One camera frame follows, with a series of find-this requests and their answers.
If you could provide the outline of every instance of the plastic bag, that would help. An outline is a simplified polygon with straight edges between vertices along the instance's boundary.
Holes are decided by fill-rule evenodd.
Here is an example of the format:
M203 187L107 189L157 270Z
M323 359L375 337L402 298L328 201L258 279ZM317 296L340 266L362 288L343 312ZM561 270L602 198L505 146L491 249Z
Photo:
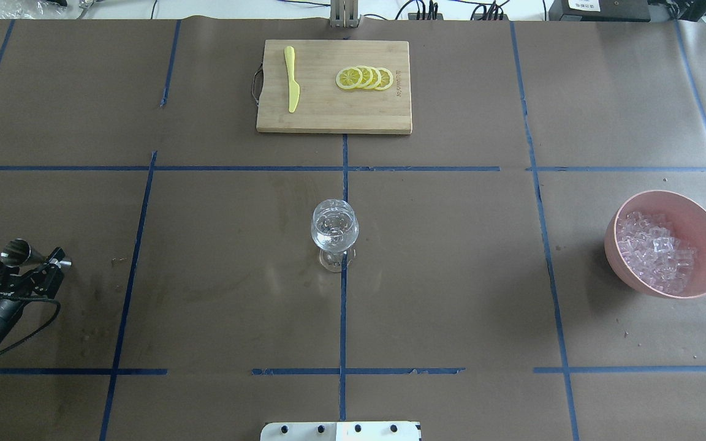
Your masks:
M46 0L2 0L0 3L0 18L75 19L78 12Z

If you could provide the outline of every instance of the wine glass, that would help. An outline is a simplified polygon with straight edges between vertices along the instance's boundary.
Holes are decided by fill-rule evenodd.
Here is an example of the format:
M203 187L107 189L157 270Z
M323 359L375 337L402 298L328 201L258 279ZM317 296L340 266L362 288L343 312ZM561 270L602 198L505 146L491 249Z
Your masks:
M359 221L353 208L341 199L326 199L312 213L312 240L320 248L319 260L332 273L342 271L355 257L351 248L359 237Z

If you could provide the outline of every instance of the wooden cutting board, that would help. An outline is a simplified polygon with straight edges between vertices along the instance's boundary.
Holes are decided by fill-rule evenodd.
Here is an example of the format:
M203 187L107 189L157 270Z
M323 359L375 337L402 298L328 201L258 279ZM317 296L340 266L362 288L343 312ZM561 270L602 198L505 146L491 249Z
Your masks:
M302 87L288 112L285 47L296 50L296 81ZM342 90L336 73L350 66L386 67L395 76L384 91ZM267 40L258 132L292 134L410 134L408 42L359 40Z

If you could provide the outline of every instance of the brown table surface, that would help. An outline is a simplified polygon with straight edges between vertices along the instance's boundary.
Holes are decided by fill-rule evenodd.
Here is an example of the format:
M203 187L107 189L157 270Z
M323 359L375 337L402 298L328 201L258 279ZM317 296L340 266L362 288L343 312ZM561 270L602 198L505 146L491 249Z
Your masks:
M414 133L258 134L264 40L342 37L410 42ZM706 209L706 24L0 21L0 249L75 262L0 358L0 440L706 439L706 296L602 250L652 188ZM309 221L343 197L340 276Z

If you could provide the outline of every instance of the knife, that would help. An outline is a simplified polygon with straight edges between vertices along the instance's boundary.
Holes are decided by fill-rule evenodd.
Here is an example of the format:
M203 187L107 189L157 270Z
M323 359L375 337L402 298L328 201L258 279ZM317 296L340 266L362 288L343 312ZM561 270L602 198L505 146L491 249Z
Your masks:
M285 47L285 65L288 67L288 111L293 113L299 105L299 93L302 88L296 83L294 75L296 70L296 50L294 47Z

